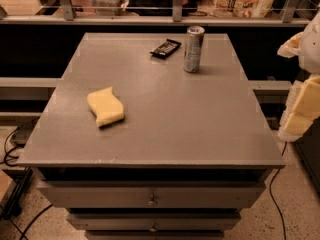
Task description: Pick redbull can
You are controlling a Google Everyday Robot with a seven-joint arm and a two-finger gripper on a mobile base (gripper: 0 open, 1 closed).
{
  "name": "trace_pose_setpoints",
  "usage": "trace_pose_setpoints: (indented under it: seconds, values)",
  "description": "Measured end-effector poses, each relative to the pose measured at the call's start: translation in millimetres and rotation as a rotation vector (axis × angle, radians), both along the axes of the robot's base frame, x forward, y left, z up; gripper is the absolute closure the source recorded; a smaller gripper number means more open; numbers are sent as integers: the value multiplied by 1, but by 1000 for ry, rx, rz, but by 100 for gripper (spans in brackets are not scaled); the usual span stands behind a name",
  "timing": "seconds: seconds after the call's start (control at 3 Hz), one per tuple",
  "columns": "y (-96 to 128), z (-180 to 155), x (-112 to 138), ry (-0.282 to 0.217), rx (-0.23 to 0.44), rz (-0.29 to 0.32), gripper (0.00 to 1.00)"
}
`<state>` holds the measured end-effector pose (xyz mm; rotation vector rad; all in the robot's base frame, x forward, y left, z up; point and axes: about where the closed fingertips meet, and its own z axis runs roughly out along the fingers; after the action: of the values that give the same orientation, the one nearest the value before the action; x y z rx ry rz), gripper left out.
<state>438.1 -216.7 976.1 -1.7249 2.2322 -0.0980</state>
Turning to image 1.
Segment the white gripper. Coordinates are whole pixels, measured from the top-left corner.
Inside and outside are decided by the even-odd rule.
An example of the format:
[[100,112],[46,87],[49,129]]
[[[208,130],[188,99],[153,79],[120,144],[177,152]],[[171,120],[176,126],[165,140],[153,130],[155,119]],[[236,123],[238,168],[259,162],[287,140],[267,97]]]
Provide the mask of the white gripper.
[[[277,54],[285,58],[298,55],[302,69],[311,74],[319,74],[320,13],[309,22],[303,34],[299,32],[282,44]],[[311,76],[304,82],[296,80],[286,100],[278,136],[282,141],[294,142],[301,138],[319,117],[320,76]]]

